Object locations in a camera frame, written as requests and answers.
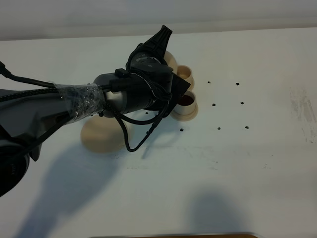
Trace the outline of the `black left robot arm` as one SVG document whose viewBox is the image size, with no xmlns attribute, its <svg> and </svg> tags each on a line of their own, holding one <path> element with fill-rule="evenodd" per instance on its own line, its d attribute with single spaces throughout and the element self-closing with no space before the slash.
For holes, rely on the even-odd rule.
<svg viewBox="0 0 317 238">
<path fill-rule="evenodd" d="M 92 84 L 61 85 L 13 75 L 2 76 L 37 86 L 0 92 L 0 193 L 12 190 L 38 160 L 42 143 L 62 126 L 88 116 L 114 117 L 154 130 L 169 113 L 173 70 L 164 60 L 172 31 L 166 26 L 130 54 L 125 68 L 102 74 Z"/>
</svg>

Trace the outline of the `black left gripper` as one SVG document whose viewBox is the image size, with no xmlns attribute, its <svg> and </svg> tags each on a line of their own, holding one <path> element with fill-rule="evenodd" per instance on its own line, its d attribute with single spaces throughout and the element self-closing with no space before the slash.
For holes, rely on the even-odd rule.
<svg viewBox="0 0 317 238">
<path fill-rule="evenodd" d="M 130 54 L 125 65 L 127 70 L 139 69 L 155 74 L 172 74 L 172 68 L 164 60 L 172 34 L 165 25 L 145 43 L 140 43 Z"/>
</svg>

